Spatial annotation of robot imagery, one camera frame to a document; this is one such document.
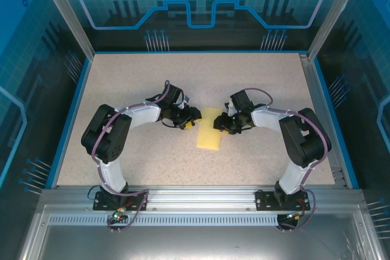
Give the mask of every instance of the black cable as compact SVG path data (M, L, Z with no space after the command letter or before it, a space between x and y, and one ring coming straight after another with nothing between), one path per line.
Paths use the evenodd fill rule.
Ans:
M88 194L87 194L88 199L94 200L94 198L90 198L90 194L91 194L92 189L93 189L93 188L96 188L96 187L100 187L100 185L94 185L94 186L92 186L92 187L90 188L90 190L88 191Z
M168 125L168 124L165 124L164 123L164 120L161 120L161 123L164 125L164 126L166 126L166 127L169 127L169 128L178 128L179 126L175 126L175 125Z

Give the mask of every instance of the pin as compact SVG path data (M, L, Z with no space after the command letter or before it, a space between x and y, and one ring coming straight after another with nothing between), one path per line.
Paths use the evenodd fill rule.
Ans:
M27 179L27 181L28 181L29 183L34 182L34 183L36 183L36 184L42 185L43 187L45 186L43 183L41 183L41 182L39 182L39 181L36 181L36 180L34 180L33 178L31 178L31 177L29 177L29 178Z
M76 58L76 53L72 53L72 51L70 51L70 50L68 52L71 54L73 60L79 64L80 68L83 68L83 65L81 64L80 60L78 58Z
M149 44L147 43L147 36L144 36L144 39L145 39L147 51L150 52L151 50L149 49Z
M154 37L155 37L156 43L157 43L157 51L159 51L160 49L158 48L157 30L153 30L153 33L154 33Z
M279 42L279 40L280 40L280 35L277 35L276 38L277 38L278 40L275 42L274 51L276 51L276 47L278 46L278 42Z
M275 43L275 40L276 40L276 35L279 33L279 30L278 29L276 29L275 30L275 35L274 35L274 39L273 39L273 41L272 41L272 45L271 45L271 50L272 50L272 47L273 47L273 45L274 45L274 43Z
M271 41L272 41L273 38L274 38L274 36L269 36L269 42L268 42L268 46L267 46L267 51L269 50L269 45L271 44Z
M77 63L73 60L73 58L71 60L69 55L67 55L66 59L69 61L69 63L72 65L72 67L80 74L81 70L80 70L79 66L77 65Z
M51 168L51 166L49 166L48 164L45 164L44 162L40 161L39 158L35 158L34 161L35 161L36 163L41 163L41 164L43 164L44 166L48 167L49 169Z
M347 100L347 96L345 96L336 106L335 109L337 109L344 101Z
M347 90L339 97L334 98L334 104L337 104L347 93L351 91L351 88L347 88Z
M340 88L340 87L342 87L342 83L341 83L341 82L337 83L337 84L329 91L329 94L330 94L331 96L334 95L335 91L336 91L338 88Z
M31 168L31 171L32 171L32 172L37 172L37 173L39 173L39 174L41 174L41 175L44 175L44 176L48 177L48 175L46 175L45 173L42 173L40 170L37 170L36 167L32 167L32 168Z
M163 50L163 43L161 42L161 36L158 36L158 40L160 41L161 51L164 51Z
M377 210L377 209L381 209L381 208L385 208L385 207L389 207L390 205L383 205L381 207L376 207L376 208L371 208L371 209L368 209L369 211L372 211L372 210Z
M69 64L67 64L67 62L63 62L63 64L66 66L66 68L68 68L68 71L70 74L72 74L72 76L78 80L79 79L79 76L78 74L76 73L75 69L72 68L72 66L70 66Z
M387 225L374 225L374 228L381 228L381 227L388 227L390 224Z
M390 217L386 217L385 219L375 219L373 222L381 222L382 220L390 219Z
M153 42L154 52L157 52L157 50L156 50L156 43L154 42L154 36L151 36L151 39L152 39L152 42Z
M340 81L340 79L341 79L340 76L337 76L336 79L335 79L335 81L332 82L331 85L328 87L328 91L330 91L330 89L331 89L334 85L336 85L336 84Z
M166 46L165 46L165 38L164 38L164 33L165 31L164 30L161 30L160 33L162 34L162 39L163 39L163 43L164 43L164 50L166 51Z
M372 216L381 216L382 214L384 214L384 215L386 215L386 216L389 216L389 215L390 215L390 212L386 209L383 213L371 214L371 217L372 217Z
M282 42L282 45L280 46L280 50L283 49L283 47L284 47L284 45L285 45L285 41L286 41L287 38L288 38L288 36L284 36L284 37L283 37L283 42Z
M33 190L30 190L30 188L28 188L28 187L24 187L24 192L31 192L31 193L35 193L35 194L41 195L39 192L35 192Z
M338 94L336 95L336 97L332 97L332 102L335 103L335 100L338 100L339 97L340 97L340 95L342 95L342 94L344 94L344 93L345 93L345 90L342 89L342 90L340 91L340 93L338 93Z
M280 46L280 44L282 43L282 39L283 39L283 36L285 35L285 32L287 32L287 30L286 29L283 29L282 30L282 36L280 37L280 40L279 40L279 44L278 44L278 48L279 48L279 46Z
M69 69L66 70L66 73L70 76L70 78L74 81L75 84L77 84L76 79L73 77L73 75L70 73Z
M42 188L36 187L35 185L32 185L32 184L29 184L29 183L23 181L22 179L19 179L19 184L20 184L20 185L25 184L25 185L27 185L27 186L30 186L30 187L33 187L33 188L37 188L37 189L39 189L39 190L42 190Z
M330 94L330 98L331 99L334 99L335 98L335 96L341 91L341 90L343 90L343 86L344 85L346 85L347 84L347 82L345 82L345 84L342 84L342 83L339 83L339 85L338 85L338 90L334 90L334 92L332 92L331 94Z
M35 178L41 179L41 180L43 180L43 181L46 181L46 179L44 179L44 178L42 178L42 177L39 177L38 175L35 175L35 174L29 172L27 169L23 169L23 170L22 170L22 173L24 173L24 174L29 174L29 175L31 175L31 176L34 176Z
M168 48L168 51L170 51L169 50L169 37L165 36L165 40L166 40L166 47Z
M261 41L260 50L263 50L264 41L267 38L267 35L263 35L263 41Z
M381 200L379 200L379 201L377 201L377 202L373 202L373 203L367 204L367 206L374 205L374 204L378 204L378 203L385 204L385 200L382 198Z
M50 172L50 170L46 169L45 167L41 167L39 164L33 163L29 158L26 160L27 164L33 164L34 166L39 167L42 170L45 170L46 172Z
M267 35L267 38L266 38L266 43L264 44L264 49L265 49L265 46L267 46L267 42L268 42L268 37L269 37L269 34L272 32L271 29L268 30L268 35Z
M150 30L146 30L145 32L147 33L147 39L149 40L149 45L150 45L150 47L151 47L151 50L152 50L151 36L149 35L149 33L150 33Z

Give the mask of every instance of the blue edge trim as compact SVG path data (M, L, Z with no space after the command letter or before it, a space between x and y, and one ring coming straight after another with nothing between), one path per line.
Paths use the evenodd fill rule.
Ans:
M51 167L48 180L46 182L46 189L52 189L56 186L58 177L60 175L60 170L65 156L66 148L68 147L69 139L71 137L74 121L76 120L76 115L79 110L81 103L81 98L87 84L88 75L90 73L91 64L88 59L85 60L83 70L81 71L79 83L77 84L76 91L74 92L73 100L71 107L68 112L68 117L61 134L60 142L58 143L57 151L55 152L55 157L53 160L53 165Z
M335 109L333 108L332 100L330 99L330 95L328 92L327 84L325 83L324 75L322 74L321 67L319 66L319 62L317 57L314 59L314 65L316 67L316 71L319 77L319 82L321 84L322 90L324 92L325 100L327 101L327 106L329 109L331 121L335 126L336 135L339 140L339 145L341 148L342 156L344 157L344 161L346 163L346 168L348 172L349 179L351 181L352 188L359 189L358 180L356 179L355 171L352 167L352 162L348 154L346 142L344 141L344 137L342 137L339 121L337 120Z
M164 53L164 54L174 53L174 54L176 54L176 53L208 53L208 52L214 52L214 53L215 52L220 52L220 53L231 53L231 52L236 52L236 53L259 53L259 52L261 52L261 53L304 53L307 51L264 51L264 52L258 51L258 50L256 50L256 51L196 51L196 52L194 52L194 51L174 51L173 52L172 51L172 52L160 52L160 53ZM150 54L150 52L130 52L130 51L129 52L123 52L123 51L121 51L121 52L113 52L113 51L105 52L105 51L100 51L100 52L97 52L96 54ZM330 100L330 96L329 96L329 92L328 92L328 89L327 89L327 86L325 83L325 79L324 79L324 76L322 74L322 71L321 71L321 68L319 66L319 62L318 62L317 58L314 59L314 65L315 65L316 71L317 71L318 76L319 76L319 81L320 81L322 90L323 90L324 95L325 95L325 100L327 102L327 106L328 106L328 109L330 112L332 123L335 126L336 135L338 137L341 152L342 152L342 155L344 157L344 161L345 161L346 168L348 171L348 176L349 176L351 184L352 184L352 188L359 189L359 184L358 184L355 172L354 172L353 167L352 167L352 163L351 163L348 151L347 151L347 146L346 146L346 143L344 141L344 138L342 137L340 125L339 125L339 122L338 122L337 117L336 117L336 112L335 112L335 109L333 108L332 102ZM79 106L80 106L82 94L84 92L85 85L87 83L88 74L90 72L90 69L91 69L91 62L86 60L84 67L83 67L83 70L82 70L81 75L80 75L81 82L79 82L79 84L77 85L76 92L74 93L74 97L72 100L71 107L69 109L68 117L66 118L66 122L65 122L64 129L62 131L61 139L60 139L60 142L58 144L57 151L55 153L53 165L52 165L52 168L51 168L51 171L49 174L48 181L46 183L46 189L54 188L55 185L57 184L57 179L58 179L58 176L60 173L61 165L62 165L64 156L65 156L65 150L66 150L68 143L69 143L69 139L70 139L71 132L73 129L74 121L76 120L76 114L77 114Z

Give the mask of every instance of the yellow connector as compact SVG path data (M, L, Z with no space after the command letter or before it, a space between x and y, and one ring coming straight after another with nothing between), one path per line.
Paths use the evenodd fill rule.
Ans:
M192 123L189 122L189 123L185 124L184 129L190 129L192 126L193 126Z

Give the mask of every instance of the enclosure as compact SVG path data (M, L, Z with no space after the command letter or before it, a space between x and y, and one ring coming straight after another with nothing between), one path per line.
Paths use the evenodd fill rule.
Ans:
M390 0L0 6L2 259L387 259ZM280 133L223 133L210 150L197 147L202 121L159 122L127 136L123 176L149 195L111 235L112 211L94 210L90 188L102 182L83 133L100 105L142 103L167 79L200 110L223 111L248 87L275 108L313 109L332 150L308 177L311 222L282 232L292 211L258 208L257 191L273 191L288 167Z

